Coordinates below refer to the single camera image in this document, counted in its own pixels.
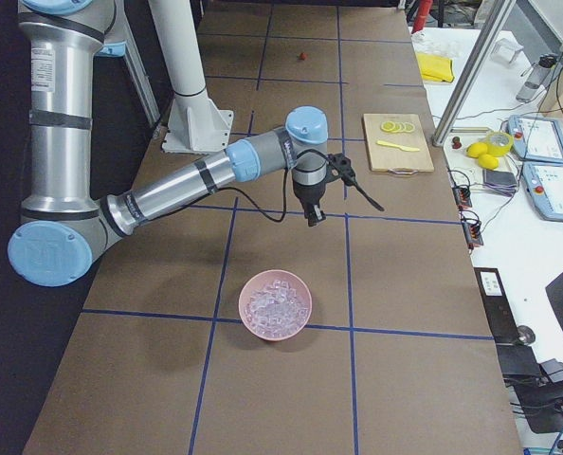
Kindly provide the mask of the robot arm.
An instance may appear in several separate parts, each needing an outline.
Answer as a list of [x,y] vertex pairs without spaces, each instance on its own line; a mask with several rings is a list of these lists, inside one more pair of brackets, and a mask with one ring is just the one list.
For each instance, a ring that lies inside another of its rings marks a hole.
[[166,151],[195,153],[184,168],[138,190],[94,200],[90,194],[93,62],[114,46],[132,69],[140,56],[119,1],[22,1],[18,22],[31,44],[32,184],[9,262],[47,287],[81,278],[133,231],[222,190],[285,171],[310,225],[329,178],[328,124],[313,106],[291,111],[283,126],[230,142],[233,115],[209,97],[191,6],[153,1],[155,30],[173,87]]

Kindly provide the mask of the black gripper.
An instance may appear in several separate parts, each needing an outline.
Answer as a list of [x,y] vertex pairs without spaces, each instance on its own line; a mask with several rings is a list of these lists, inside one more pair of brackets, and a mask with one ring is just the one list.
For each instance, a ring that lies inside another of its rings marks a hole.
[[320,207],[320,199],[325,194],[325,189],[326,184],[324,182],[318,182],[315,185],[293,183],[293,192],[301,203],[309,228],[326,220],[326,215]]

